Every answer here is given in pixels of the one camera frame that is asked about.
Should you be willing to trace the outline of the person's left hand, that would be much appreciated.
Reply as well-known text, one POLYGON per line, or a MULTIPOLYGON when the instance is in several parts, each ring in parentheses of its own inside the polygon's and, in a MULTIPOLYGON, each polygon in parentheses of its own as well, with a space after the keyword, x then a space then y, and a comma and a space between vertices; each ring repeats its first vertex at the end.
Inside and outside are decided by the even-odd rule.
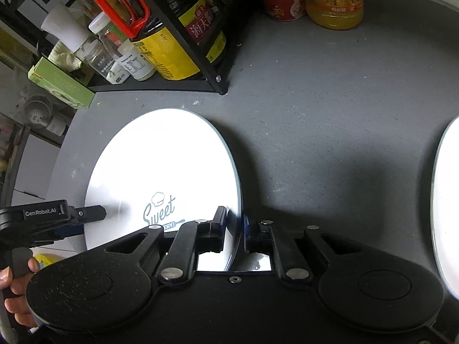
POLYGON ((9 288, 14 297, 9 297, 5 299, 4 306, 6 311, 13 314, 15 320, 23 326, 28 328, 34 328, 37 326, 34 317, 32 316, 31 310, 26 302, 26 288, 29 284, 31 278, 40 271, 40 264, 34 258, 31 257, 27 262, 29 273, 20 277, 13 278, 13 273, 11 268, 8 266, 5 269, 1 270, 1 289, 4 290, 9 288))

